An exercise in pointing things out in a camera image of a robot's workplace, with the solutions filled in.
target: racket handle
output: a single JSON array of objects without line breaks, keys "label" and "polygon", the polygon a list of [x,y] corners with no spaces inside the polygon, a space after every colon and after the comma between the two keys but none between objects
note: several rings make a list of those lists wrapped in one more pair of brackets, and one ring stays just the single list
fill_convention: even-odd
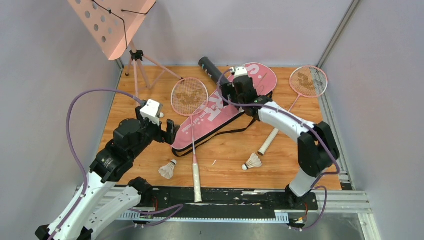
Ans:
[{"label": "racket handle", "polygon": [[199,165],[197,163],[193,163],[193,181],[194,181],[194,202],[201,203],[202,192],[200,187]]},{"label": "racket handle", "polygon": [[268,138],[265,140],[265,142],[263,143],[263,145],[257,151],[257,154],[259,154],[261,156],[263,156],[265,154],[265,152],[267,151],[267,149],[270,147],[271,143],[276,138],[278,132],[279,132],[279,130],[277,128],[274,128],[272,130],[272,132],[269,134]]},{"label": "racket handle", "polygon": [[[201,69],[203,69],[204,72],[210,77],[210,79],[212,79],[215,84],[218,84],[218,80],[223,73],[211,62],[211,60],[209,60],[207,56],[204,56],[199,60],[198,64]],[[230,81],[228,81],[226,77],[223,77],[221,80],[221,85],[228,84],[229,82]]]}]

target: shuttlecock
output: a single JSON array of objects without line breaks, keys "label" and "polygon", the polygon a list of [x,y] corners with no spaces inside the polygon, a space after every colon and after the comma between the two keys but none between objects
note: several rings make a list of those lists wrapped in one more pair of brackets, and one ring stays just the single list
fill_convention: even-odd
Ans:
[{"label": "shuttlecock", "polygon": [[174,176],[174,168],[177,165],[177,160],[173,159],[170,163],[159,168],[159,173],[166,179],[171,179]]},{"label": "shuttlecock", "polygon": [[241,169],[246,171],[251,168],[259,168],[260,166],[262,166],[262,162],[259,159],[258,155],[256,155],[256,153],[252,153],[252,155],[250,155],[249,160],[247,160],[245,164],[241,165]]}]

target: wooden table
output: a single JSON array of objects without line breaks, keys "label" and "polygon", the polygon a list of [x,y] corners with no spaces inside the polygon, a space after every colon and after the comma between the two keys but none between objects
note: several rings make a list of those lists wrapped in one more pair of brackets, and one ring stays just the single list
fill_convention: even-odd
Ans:
[{"label": "wooden table", "polygon": [[[222,72],[228,69],[228,67],[219,68]],[[162,71],[161,68],[156,66],[146,66],[145,69],[151,80],[155,79]],[[217,87],[198,66],[172,66],[169,69],[183,78],[200,79],[206,85],[209,93],[212,93]],[[289,86],[289,77],[295,68],[275,67],[272,70],[278,78],[273,99],[282,108],[289,109],[297,97],[297,94]],[[166,123],[166,119],[171,119],[174,120],[175,124],[180,125],[187,119],[176,114],[171,107],[171,91],[177,81],[177,78],[165,73],[153,89],[140,90],[139,97],[141,99],[153,99],[163,104],[162,112],[165,114],[165,117],[162,118],[163,123]],[[143,87],[144,81],[139,79],[139,82],[140,87]],[[125,76],[123,73],[118,89],[135,94],[132,68],[129,76]],[[134,100],[116,94],[104,129],[100,149],[103,149],[105,144],[113,138],[113,131],[122,120],[136,117],[135,107]],[[291,112],[308,121],[315,123],[322,121],[317,99],[301,97]],[[243,115],[221,131],[245,128],[251,120],[249,116]],[[217,136],[196,149],[201,186],[284,189],[296,176],[299,164],[296,143],[282,132],[278,133],[266,154],[260,157],[262,167],[251,168],[247,171],[242,170],[241,167],[252,153],[257,152],[272,130],[273,127],[268,124],[256,122],[245,132]],[[167,180],[158,173],[158,170],[172,159],[176,159],[178,163],[173,178]],[[192,187],[192,160],[192,154],[185,157],[175,157],[169,145],[154,141],[134,161],[134,167],[123,176],[119,183],[126,185],[130,180],[142,177],[153,186]],[[339,179],[335,175],[324,177],[319,185],[325,185],[329,190],[341,189]]]}]

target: white shuttlecock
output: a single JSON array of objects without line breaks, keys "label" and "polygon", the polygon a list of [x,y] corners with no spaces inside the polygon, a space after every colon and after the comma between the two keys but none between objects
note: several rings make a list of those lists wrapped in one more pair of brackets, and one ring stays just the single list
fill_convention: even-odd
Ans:
[{"label": "white shuttlecock", "polygon": [[256,153],[252,153],[252,155],[250,155],[249,160],[247,160],[245,164],[241,165],[241,169],[246,171],[251,168],[259,168],[260,166],[262,166],[262,162],[259,159],[258,155],[256,155]]},{"label": "white shuttlecock", "polygon": [[174,176],[174,168],[177,165],[177,160],[173,159],[170,163],[159,168],[159,173],[166,179],[171,179]]}]

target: music stand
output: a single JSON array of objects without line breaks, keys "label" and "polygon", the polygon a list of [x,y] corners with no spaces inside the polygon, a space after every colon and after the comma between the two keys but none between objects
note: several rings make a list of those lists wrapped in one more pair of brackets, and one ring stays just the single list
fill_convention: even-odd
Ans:
[{"label": "music stand", "polygon": [[[150,9],[156,4],[156,0],[68,0],[68,2],[94,37],[107,59],[116,60],[120,58],[128,45],[130,46],[131,58],[125,75],[129,76],[132,63],[137,97],[139,96],[137,66],[148,89],[156,84],[165,71],[178,79],[182,79],[181,76],[145,55],[142,50],[137,49],[133,42],[133,37]],[[152,84],[149,82],[143,67],[143,57],[163,69]]]}]

